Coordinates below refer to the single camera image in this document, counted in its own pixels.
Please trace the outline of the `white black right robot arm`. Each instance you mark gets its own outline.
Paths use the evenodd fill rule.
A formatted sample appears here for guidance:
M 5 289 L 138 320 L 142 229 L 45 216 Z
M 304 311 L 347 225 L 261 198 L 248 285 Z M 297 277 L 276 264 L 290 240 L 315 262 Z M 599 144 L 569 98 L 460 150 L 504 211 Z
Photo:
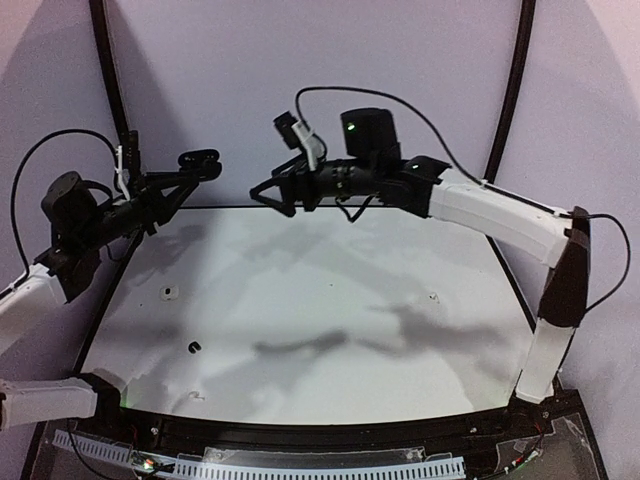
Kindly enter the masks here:
M 537 206 L 486 183 L 458 180 L 451 164 L 428 156 L 404 159 L 391 112 L 348 110 L 340 116 L 347 158 L 329 160 L 323 143 L 301 119 L 285 112 L 274 126 L 298 156 L 253 187 L 252 200 L 292 217 L 314 211 L 325 198 L 380 200 L 423 219 L 469 228 L 518 248 L 550 273 L 524 367 L 518 399 L 539 404 L 553 382 L 573 335 L 587 313 L 591 238 L 587 211 Z

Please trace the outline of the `black earbud charging case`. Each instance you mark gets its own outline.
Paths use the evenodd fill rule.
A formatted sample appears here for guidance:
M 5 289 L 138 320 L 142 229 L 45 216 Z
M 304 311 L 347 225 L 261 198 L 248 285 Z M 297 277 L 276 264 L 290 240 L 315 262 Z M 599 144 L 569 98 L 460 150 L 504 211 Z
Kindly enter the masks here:
M 220 153 L 216 149 L 193 150 L 178 157 L 179 171 L 196 176 L 200 181 L 217 179 L 222 173 Z

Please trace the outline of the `black earbud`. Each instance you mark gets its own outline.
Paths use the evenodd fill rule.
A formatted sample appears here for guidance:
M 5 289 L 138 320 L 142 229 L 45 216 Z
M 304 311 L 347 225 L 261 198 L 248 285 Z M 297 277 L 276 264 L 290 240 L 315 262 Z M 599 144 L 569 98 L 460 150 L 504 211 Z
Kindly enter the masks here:
M 194 341 L 189 344 L 188 349 L 191 353 L 194 353 L 194 352 L 200 351 L 201 346 L 198 342 Z

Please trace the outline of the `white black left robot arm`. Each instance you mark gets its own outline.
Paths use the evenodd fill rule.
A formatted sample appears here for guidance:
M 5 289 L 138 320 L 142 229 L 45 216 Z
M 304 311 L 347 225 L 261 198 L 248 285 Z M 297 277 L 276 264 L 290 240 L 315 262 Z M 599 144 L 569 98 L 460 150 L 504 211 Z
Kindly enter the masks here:
M 201 183 L 220 173 L 219 166 L 152 172 L 142 177 L 137 192 L 109 196 L 103 203 L 92 193 L 108 187 L 76 171 L 58 177 L 41 203 L 53 231 L 51 245 L 1 296 L 1 349 L 7 351 L 48 311 L 86 291 L 101 264 L 102 248 L 130 234 L 155 234 Z M 96 374 L 3 380 L 1 427 L 88 419 L 117 410 L 119 400 L 119 390 Z

